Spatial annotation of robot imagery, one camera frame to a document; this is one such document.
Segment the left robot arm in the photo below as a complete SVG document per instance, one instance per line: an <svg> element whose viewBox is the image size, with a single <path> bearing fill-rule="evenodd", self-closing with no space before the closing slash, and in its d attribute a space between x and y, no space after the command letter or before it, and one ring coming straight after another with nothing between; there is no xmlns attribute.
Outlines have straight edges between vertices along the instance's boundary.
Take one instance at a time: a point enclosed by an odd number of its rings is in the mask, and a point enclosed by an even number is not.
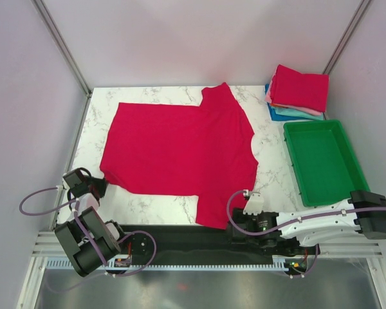
<svg viewBox="0 0 386 309"><path fill-rule="evenodd" d="M86 277L125 251L128 237L117 222L104 222L98 214L107 190L106 179L95 178L86 168L79 167L66 173L62 180L67 187L70 215L55 227L55 235L73 269Z"/></svg>

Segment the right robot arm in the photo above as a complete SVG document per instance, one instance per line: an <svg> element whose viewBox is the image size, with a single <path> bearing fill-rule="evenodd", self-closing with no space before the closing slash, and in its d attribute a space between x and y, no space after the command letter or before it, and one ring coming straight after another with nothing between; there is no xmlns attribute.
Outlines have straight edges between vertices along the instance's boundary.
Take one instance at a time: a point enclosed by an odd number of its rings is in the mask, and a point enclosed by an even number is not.
<svg viewBox="0 0 386 309"><path fill-rule="evenodd" d="M243 209L231 208L236 196L247 199ZM297 255L320 243L353 234L369 240L386 239L386 197L353 191L332 205L298 212L266 212L259 192L241 190L228 199L228 230L234 243Z"/></svg>

